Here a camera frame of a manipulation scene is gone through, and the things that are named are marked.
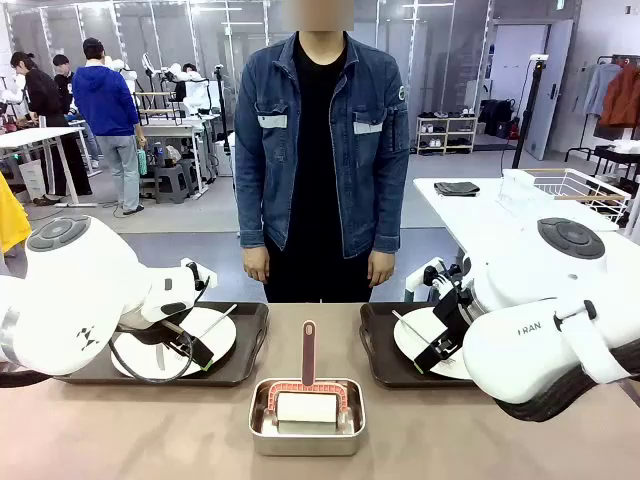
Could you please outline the person's left hand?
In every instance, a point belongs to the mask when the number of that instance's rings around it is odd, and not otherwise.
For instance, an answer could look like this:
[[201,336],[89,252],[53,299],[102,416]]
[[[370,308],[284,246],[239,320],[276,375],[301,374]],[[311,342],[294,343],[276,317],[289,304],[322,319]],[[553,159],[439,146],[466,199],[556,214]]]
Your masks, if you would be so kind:
[[368,257],[369,287],[374,288],[389,280],[395,269],[395,255],[372,250]]

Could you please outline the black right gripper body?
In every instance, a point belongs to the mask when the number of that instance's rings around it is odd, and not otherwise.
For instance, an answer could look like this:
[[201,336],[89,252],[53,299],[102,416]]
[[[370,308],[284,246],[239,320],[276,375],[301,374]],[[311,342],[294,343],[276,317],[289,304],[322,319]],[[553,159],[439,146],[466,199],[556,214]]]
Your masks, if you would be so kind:
[[445,326],[445,331],[432,342],[436,351],[457,351],[461,348],[464,336],[472,322],[468,312],[472,300],[469,288],[454,287],[440,296],[433,313]]

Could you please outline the person's right hand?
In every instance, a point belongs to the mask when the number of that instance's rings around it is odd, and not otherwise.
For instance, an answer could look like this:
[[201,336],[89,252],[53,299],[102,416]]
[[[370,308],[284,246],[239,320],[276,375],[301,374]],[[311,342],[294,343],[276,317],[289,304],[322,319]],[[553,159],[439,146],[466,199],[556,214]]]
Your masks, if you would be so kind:
[[270,274],[270,257],[265,246],[243,249],[243,268],[253,280],[266,284]]

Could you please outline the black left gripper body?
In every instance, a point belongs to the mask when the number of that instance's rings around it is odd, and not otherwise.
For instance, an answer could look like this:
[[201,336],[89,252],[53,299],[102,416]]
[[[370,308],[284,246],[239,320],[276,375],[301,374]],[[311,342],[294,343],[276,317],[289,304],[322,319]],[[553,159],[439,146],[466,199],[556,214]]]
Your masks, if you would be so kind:
[[182,327],[171,321],[160,321],[152,324],[146,329],[134,329],[130,327],[118,326],[117,333],[130,334],[144,345],[164,344],[169,348],[178,351],[192,351],[193,340],[191,335]]

